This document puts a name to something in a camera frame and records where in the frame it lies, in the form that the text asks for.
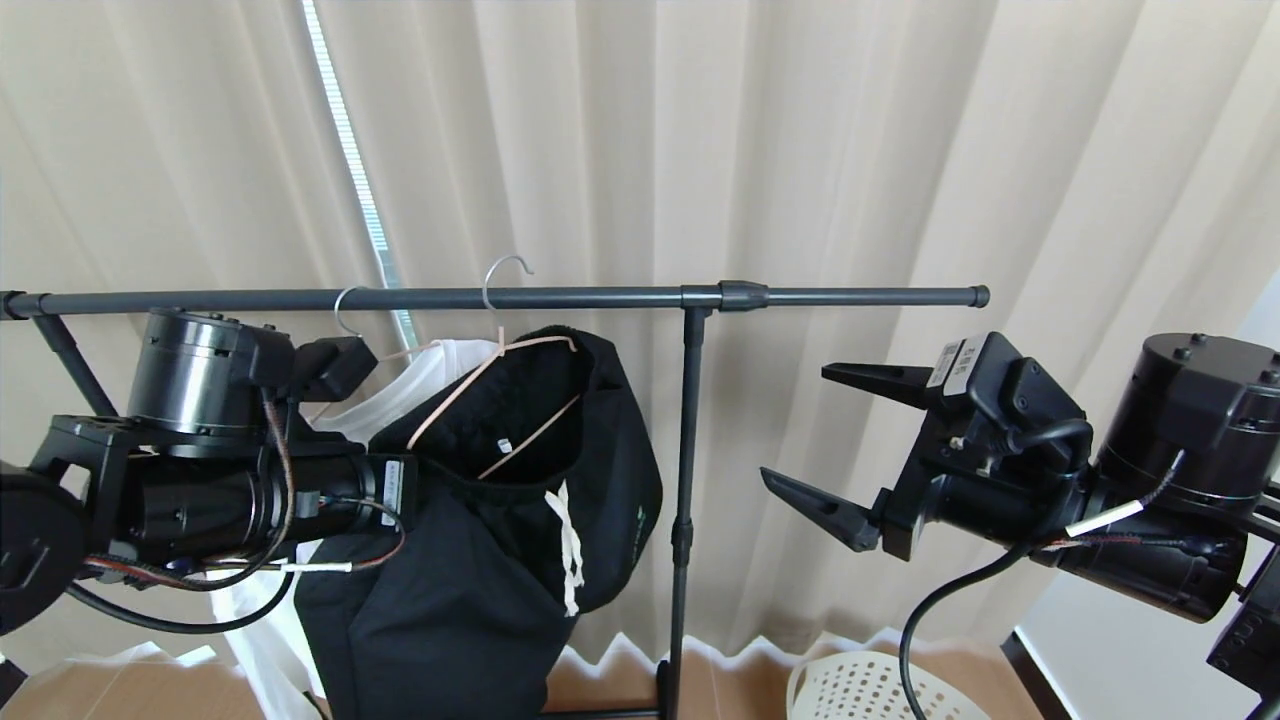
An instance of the floor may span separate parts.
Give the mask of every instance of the floor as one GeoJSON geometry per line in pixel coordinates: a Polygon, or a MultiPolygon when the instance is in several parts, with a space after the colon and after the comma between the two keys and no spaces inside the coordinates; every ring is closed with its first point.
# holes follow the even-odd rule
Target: floor
{"type": "MultiPolygon", "coordinates": [[[[892,643],[868,650],[892,652],[892,643]]],[[[810,655],[833,650],[815,647],[810,655]]],[[[774,720],[786,716],[790,661],[781,653],[748,652],[726,664],[714,651],[686,650],[680,716],[686,720],[774,720]]],[[[975,701],[991,720],[1042,720],[1000,650],[969,642],[913,651],[920,667],[975,701]]],[[[652,669],[637,656],[611,656],[584,671],[561,662],[548,679],[548,710],[643,707],[655,701],[652,669]]],[[[252,720],[261,717],[247,682],[216,660],[186,665],[156,651],[128,662],[68,661],[35,675],[0,710],[13,720],[252,720]]]]}

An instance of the curtain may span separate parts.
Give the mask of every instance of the curtain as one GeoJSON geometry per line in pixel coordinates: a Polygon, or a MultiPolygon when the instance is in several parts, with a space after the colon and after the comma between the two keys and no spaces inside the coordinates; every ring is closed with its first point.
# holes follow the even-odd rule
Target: curtain
{"type": "MultiPolygon", "coordinates": [[[[762,633],[804,650],[823,629],[901,625],[998,553],[931,527],[910,564],[854,555],[772,500],[760,465],[870,502],[920,421],[820,380],[822,364],[925,365],[998,329],[1101,437],[1147,334],[1235,329],[1280,266],[1271,5],[321,0],[317,14],[406,286],[477,286],[518,252],[536,274],[507,266],[495,286],[991,287],[984,310],[710,319],[686,630],[733,653],[762,633]]],[[[293,1],[4,5],[0,172],[5,287],[379,282],[293,1]]],[[[137,322],[73,323],[118,404],[137,322]]],[[[271,322],[338,332],[324,315],[271,322]]],[[[394,350],[385,314],[349,322],[394,350]]],[[[618,345],[667,507],[631,585],[573,646],[593,659],[623,632],[660,655],[678,313],[413,322],[421,340],[563,322],[618,345]]],[[[0,451],[22,461],[44,418],[84,407],[33,328],[3,333],[0,451]]],[[[1051,577],[1024,565],[922,634],[1000,639],[1051,577]]],[[[73,612],[87,611],[59,605],[15,637],[73,612]]],[[[65,634],[59,650],[101,641],[65,634]]]]}

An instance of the black baseboard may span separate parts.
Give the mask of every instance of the black baseboard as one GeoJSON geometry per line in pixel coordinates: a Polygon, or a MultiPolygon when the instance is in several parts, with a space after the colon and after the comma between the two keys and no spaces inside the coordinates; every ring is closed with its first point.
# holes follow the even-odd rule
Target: black baseboard
{"type": "Polygon", "coordinates": [[[9,702],[9,698],[18,692],[26,679],[27,674],[18,669],[13,661],[5,660],[4,664],[0,664],[0,707],[9,702]]]}
{"type": "Polygon", "coordinates": [[[1023,644],[1023,639],[1018,637],[1018,633],[1010,633],[1009,639],[1000,646],[1000,650],[1005,652],[1005,657],[1014,666],[1018,679],[1023,682],[1027,694],[1032,696],[1032,701],[1041,711],[1041,715],[1044,716],[1044,720],[1071,720],[1071,714],[1062,705],[1062,698],[1057,697],[1057,693],[1053,692],[1053,685],[1050,684],[1048,678],[1044,676],[1039,665],[1032,660],[1030,653],[1027,652],[1027,646],[1023,644]]]}

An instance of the white label sticker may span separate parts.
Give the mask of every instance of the white label sticker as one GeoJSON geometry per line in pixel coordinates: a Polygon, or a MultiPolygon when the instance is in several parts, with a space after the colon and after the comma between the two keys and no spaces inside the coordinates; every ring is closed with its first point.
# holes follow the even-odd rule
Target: white label sticker
{"type": "Polygon", "coordinates": [[[947,383],[942,386],[942,395],[964,395],[969,389],[969,378],[973,375],[974,365],[978,364],[978,355],[982,354],[988,334],[975,334],[964,340],[960,352],[956,354],[956,363],[947,375],[947,383]]]}
{"type": "MultiPolygon", "coordinates": [[[[401,511],[401,478],[404,475],[404,464],[399,460],[388,460],[387,468],[383,470],[383,505],[390,507],[397,514],[401,511]]],[[[390,519],[390,515],[383,515],[383,524],[393,528],[396,527],[396,520],[390,519]]]]}
{"type": "Polygon", "coordinates": [[[924,387],[937,387],[942,384],[942,380],[947,379],[947,372],[951,369],[951,361],[956,359],[956,351],[960,350],[960,343],[964,342],[957,340],[955,342],[948,342],[946,347],[942,348],[942,355],[938,355],[938,361],[933,365],[933,374],[929,375],[929,382],[924,383],[924,387]]]}

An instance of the black garment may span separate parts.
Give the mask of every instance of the black garment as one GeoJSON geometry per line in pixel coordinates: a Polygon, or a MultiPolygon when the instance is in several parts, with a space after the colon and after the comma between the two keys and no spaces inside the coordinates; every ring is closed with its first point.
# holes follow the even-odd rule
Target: black garment
{"type": "MultiPolygon", "coordinates": [[[[544,501],[562,483],[582,544],[581,611],[630,579],[662,505],[649,436],[613,345],[562,327],[526,337],[556,334],[576,352],[564,342],[511,351],[419,438],[424,503],[396,557],[349,577],[303,575],[296,605],[335,720],[536,715],[576,623],[563,603],[561,520],[544,501]],[[575,395],[538,439],[476,479],[575,395]]],[[[370,451],[403,451],[458,383],[370,451]]],[[[314,561],[370,557],[384,542],[333,538],[314,561]]]]}

